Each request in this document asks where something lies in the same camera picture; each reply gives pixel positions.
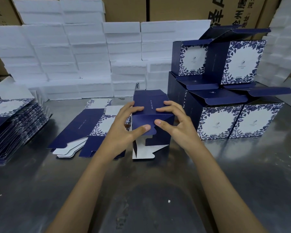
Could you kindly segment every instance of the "reflective table surface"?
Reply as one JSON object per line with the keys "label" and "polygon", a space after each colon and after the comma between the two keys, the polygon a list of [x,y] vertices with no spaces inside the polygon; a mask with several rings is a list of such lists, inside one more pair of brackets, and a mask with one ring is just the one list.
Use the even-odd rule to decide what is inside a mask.
{"label": "reflective table surface", "polygon": [[[114,98],[123,105],[132,98]],[[90,159],[57,159],[47,145],[88,99],[48,101],[46,126],[0,166],[0,233],[44,232]],[[262,137],[205,145],[270,232],[291,232],[291,107]],[[150,161],[132,161],[132,146],[105,175],[89,232],[218,232],[190,158],[172,140]]]}

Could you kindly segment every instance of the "person's right hand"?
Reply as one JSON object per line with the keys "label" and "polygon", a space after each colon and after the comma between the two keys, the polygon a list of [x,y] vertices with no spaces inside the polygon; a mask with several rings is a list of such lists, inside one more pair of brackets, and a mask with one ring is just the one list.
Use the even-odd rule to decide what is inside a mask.
{"label": "person's right hand", "polygon": [[204,146],[194,128],[191,118],[186,115],[181,105],[174,101],[164,101],[166,107],[157,108],[157,112],[172,112],[178,117],[180,123],[177,126],[172,126],[169,123],[156,119],[155,125],[168,132],[172,138],[186,151],[191,153]]}

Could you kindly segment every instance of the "box flap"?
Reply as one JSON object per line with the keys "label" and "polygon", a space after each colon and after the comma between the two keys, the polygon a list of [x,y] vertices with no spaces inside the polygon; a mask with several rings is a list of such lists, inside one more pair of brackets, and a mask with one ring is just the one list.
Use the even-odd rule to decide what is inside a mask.
{"label": "box flap", "polygon": [[253,96],[253,97],[291,94],[291,88],[289,87],[231,88],[229,90],[245,92],[246,94],[249,94],[250,96]]}
{"label": "box flap", "polygon": [[217,83],[210,82],[203,79],[202,75],[191,75],[191,76],[178,76],[176,80],[186,86],[186,89],[190,91],[194,90],[207,90],[207,89],[218,89]]}
{"label": "box flap", "polygon": [[164,107],[164,101],[168,101],[168,96],[161,90],[140,90],[135,91],[134,106],[144,106],[143,111],[138,111],[132,115],[132,127],[136,129],[142,125],[149,124],[151,129],[144,135],[156,134],[154,120],[166,120],[173,116],[173,113],[157,112],[156,108]]}
{"label": "box flap", "polygon": [[213,43],[220,43],[220,42],[230,42],[230,41],[238,41],[253,36],[258,33],[269,33],[271,30],[269,28],[237,28],[231,29],[216,39],[213,40]]}
{"label": "box flap", "polygon": [[251,83],[243,83],[243,84],[230,84],[230,85],[223,85],[225,89],[232,89],[232,88],[251,88],[256,85],[256,82]]}
{"label": "box flap", "polygon": [[235,104],[248,101],[248,98],[245,95],[240,95],[224,89],[199,90],[190,92],[200,98],[203,98],[207,105]]}
{"label": "box flap", "polygon": [[197,46],[197,45],[204,45],[209,44],[213,41],[213,39],[203,39],[203,40],[189,40],[189,41],[183,41],[183,46]]}
{"label": "box flap", "polygon": [[199,39],[215,39],[225,32],[241,25],[212,26]]}

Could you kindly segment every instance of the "hand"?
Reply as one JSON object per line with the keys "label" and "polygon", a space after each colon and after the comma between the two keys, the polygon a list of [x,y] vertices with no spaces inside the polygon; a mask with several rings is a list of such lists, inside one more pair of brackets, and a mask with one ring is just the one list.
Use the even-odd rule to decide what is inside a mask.
{"label": "hand", "polygon": [[143,106],[132,107],[134,104],[134,101],[128,102],[120,109],[95,156],[101,155],[106,161],[112,161],[117,155],[126,150],[134,140],[151,129],[151,126],[147,124],[130,132],[126,130],[124,124],[127,118],[132,113],[144,109]]}
{"label": "hand", "polygon": [[191,118],[186,115],[181,105],[174,101],[164,101],[166,107],[157,108],[157,112],[172,112],[180,123],[172,126],[169,123],[156,119],[155,125],[168,132],[172,138],[186,151],[187,154],[196,151],[203,143],[194,128]]}

